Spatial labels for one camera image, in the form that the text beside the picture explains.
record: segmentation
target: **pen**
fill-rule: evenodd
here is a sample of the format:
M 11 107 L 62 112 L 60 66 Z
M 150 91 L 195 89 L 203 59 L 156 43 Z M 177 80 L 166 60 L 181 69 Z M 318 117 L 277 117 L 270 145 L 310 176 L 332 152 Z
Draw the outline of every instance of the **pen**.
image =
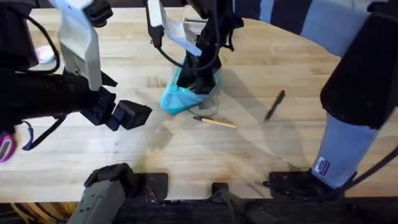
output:
M 266 117 L 264 118 L 264 123 L 269 121 L 269 119 L 271 118 L 271 116 L 274 114 L 275 109 L 278 107 L 278 105 L 280 104 L 280 102 L 282 102 L 282 100 L 285 98 L 286 92 L 285 90 L 282 90 L 278 97 L 276 98 L 274 104 L 272 105 L 272 108 L 268 111 Z

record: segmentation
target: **wood grain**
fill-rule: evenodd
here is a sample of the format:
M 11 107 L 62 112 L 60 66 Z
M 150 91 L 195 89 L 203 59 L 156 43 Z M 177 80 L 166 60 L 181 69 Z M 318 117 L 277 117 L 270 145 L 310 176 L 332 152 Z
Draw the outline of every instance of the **wood grain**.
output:
M 175 19 L 195 17 L 190 8 L 168 9 Z M 59 14 L 32 12 L 56 42 Z M 45 44 L 30 26 L 35 45 Z M 71 114 L 37 149 L 21 150 L 28 140 L 17 127 L 20 147 L 0 165 L 0 202 L 77 201 L 88 175 L 99 167 L 127 162 L 136 172 L 167 172 L 169 199 L 205 198 L 212 182 L 227 182 L 242 197 L 269 197 L 255 184 L 272 170 L 308 169 L 318 153 L 325 128 L 319 93 L 339 58 L 286 31 L 245 20 L 234 33 L 235 52 L 223 49 L 220 92 L 215 119 L 238 129 L 198 122 L 190 112 L 168 115 L 159 99 L 174 67 L 150 44 L 143 9 L 114 9 L 108 25 L 98 29 L 102 69 L 119 82 L 109 90 L 154 111 L 143 127 L 112 132 Z M 182 58 L 183 50 L 168 40 L 164 50 Z M 266 111 L 281 90 L 286 97 L 271 120 Z M 397 114 L 385 125 L 359 172 L 368 169 L 397 144 Z M 36 135 L 52 118 L 32 119 Z M 398 196 L 398 162 L 348 192 L 349 196 Z

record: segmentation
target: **yellow pencil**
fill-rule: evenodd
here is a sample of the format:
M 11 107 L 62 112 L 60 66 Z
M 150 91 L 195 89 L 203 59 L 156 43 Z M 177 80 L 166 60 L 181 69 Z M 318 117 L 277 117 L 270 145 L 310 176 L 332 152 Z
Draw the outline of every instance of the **yellow pencil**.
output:
M 203 122 L 207 122 L 207 123 L 211 123 L 211 124 L 218 124 L 218 125 L 222 125 L 222 126 L 226 126 L 229 128 L 237 128 L 234 124 L 230 124 L 230 123 L 225 123 L 222 121 L 215 121 L 211 118 L 203 118 L 201 116 L 194 116 L 193 119 L 197 120 L 197 121 L 203 121 Z

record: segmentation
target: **black cable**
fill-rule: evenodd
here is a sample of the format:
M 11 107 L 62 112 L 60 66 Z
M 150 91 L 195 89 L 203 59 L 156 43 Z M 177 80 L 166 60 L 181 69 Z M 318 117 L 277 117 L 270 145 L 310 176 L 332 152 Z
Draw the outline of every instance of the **black cable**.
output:
M 35 25 L 44 35 L 44 37 L 47 39 L 47 42 L 50 44 L 51 49 L 54 52 L 55 55 L 55 60 L 56 60 L 56 64 L 55 66 L 50 69 L 50 70 L 42 70 L 42 71 L 32 71 L 32 70 L 24 70 L 24 71 L 18 71 L 18 72 L 22 72 L 22 73 L 26 73 L 26 74 L 32 74 L 32 75 L 50 75 L 55 73 L 59 68 L 60 68 L 60 55 L 57 51 L 57 48 L 55 47 L 54 43 L 52 42 L 49 33 L 47 33 L 47 31 L 45 30 L 45 28 L 40 25 L 35 19 L 33 19 L 32 17 L 25 15 L 23 13 L 21 13 L 20 11 L 18 11 L 17 9 L 14 9 L 11 6 L 2 6 L 5 7 L 6 9 L 10 10 L 11 12 L 17 14 L 18 16 L 23 17 L 24 19 L 27 19 L 28 21 L 30 21 L 31 23 L 33 23 L 33 25 Z
M 321 194 L 321 195 L 318 195 L 315 197 L 294 198 L 294 199 L 304 201 L 304 202 L 322 202 L 322 201 L 328 200 L 329 198 L 339 196 L 342 193 L 344 193 L 345 191 L 355 187 L 356 185 L 358 185 L 359 183 L 361 183 L 362 181 L 364 181 L 365 179 L 367 179 L 368 177 L 370 177 L 371 175 L 373 175 L 374 173 L 376 173 L 377 171 L 379 171 L 386 165 L 388 165 L 388 163 L 390 163 L 392 160 L 394 160 L 397 156 L 398 156 L 398 146 L 392 152 L 390 152 L 388 155 L 386 155 L 382 160 L 380 160 L 377 164 L 375 164 L 374 166 L 369 168 L 366 172 L 361 174 L 359 177 L 355 178 L 352 182 L 347 183 L 346 185 L 342 186 L 342 188 L 335 189 L 332 192 Z M 284 190 L 288 190 L 291 192 L 296 191 L 296 189 L 293 189 L 293 188 L 287 189 L 283 186 L 278 186 L 276 184 L 272 184 L 269 181 L 267 181 L 266 184 L 264 184 L 264 186 L 269 187 L 269 188 L 277 187 L 277 188 L 284 188 Z
M 319 201 L 319 200 L 325 200 L 330 197 L 340 195 L 343 192 L 345 192 L 346 190 L 353 188 L 354 186 L 358 185 L 359 183 L 361 183 L 362 181 L 364 181 L 365 179 L 367 179 L 368 177 L 370 177 L 371 175 L 373 175 L 374 173 L 376 173 L 377 171 L 379 171 L 380 169 L 385 167 L 388 163 L 390 163 L 392 160 L 394 160 L 397 156 L 398 156 L 398 146 L 392 152 L 390 152 L 388 155 L 386 155 L 382 160 L 380 160 L 377 164 L 372 166 L 370 169 L 368 169 L 366 172 L 361 174 L 359 177 L 355 178 L 352 182 L 348 183 L 347 185 L 344 185 L 342 188 L 336 189 L 328 194 L 319 195 L 317 197 L 309 198 L 309 199 Z
M 210 62 L 207 65 L 204 65 L 199 68 L 191 68 L 188 65 L 182 65 L 182 64 L 176 62 L 174 59 L 172 59 L 170 56 L 168 56 L 162 50 L 161 46 L 156 47 L 156 49 L 160 52 L 160 54 L 162 54 L 163 57 L 165 57 L 169 62 L 171 62 L 175 66 L 186 69 L 186 70 L 190 70 L 190 71 L 203 71 L 203 70 L 206 70 L 207 68 L 209 68 L 210 66 L 212 66 L 213 63 L 216 61 L 218 54 L 220 53 L 220 48 L 221 48 L 221 34 L 220 34 L 219 27 L 218 27 L 217 0 L 213 0 L 213 2 L 214 2 L 214 17 L 215 17 L 214 22 L 215 22 L 215 29 L 216 29 L 216 53 L 214 54 L 213 58 L 210 60 Z
M 24 121 L 29 126 L 30 140 L 22 149 L 25 150 L 25 151 L 29 151 L 29 150 L 35 148 L 36 146 L 38 146 L 44 139 L 46 139 L 51 133 L 53 133 L 64 122 L 64 120 L 66 118 L 67 118 L 67 116 L 65 115 L 65 116 L 62 116 L 59 119 L 57 119 L 53 123 L 53 125 L 51 125 L 51 127 L 49 127 L 35 141 L 32 141 L 33 140 L 33 129 L 32 129 L 32 126 L 27 121 Z

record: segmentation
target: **blue cloth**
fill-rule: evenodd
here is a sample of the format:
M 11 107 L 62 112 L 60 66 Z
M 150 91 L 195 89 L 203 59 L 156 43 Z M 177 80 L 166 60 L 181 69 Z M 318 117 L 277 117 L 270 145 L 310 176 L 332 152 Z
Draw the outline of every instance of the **blue cloth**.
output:
M 178 114 L 189 108 L 199 105 L 209 96 L 197 95 L 188 88 L 177 86 L 177 81 L 180 77 L 181 70 L 181 68 L 178 68 L 175 71 L 160 99 L 160 107 L 162 107 L 163 110 L 171 115 Z M 218 72 L 215 73 L 215 83 L 216 85 L 218 84 Z

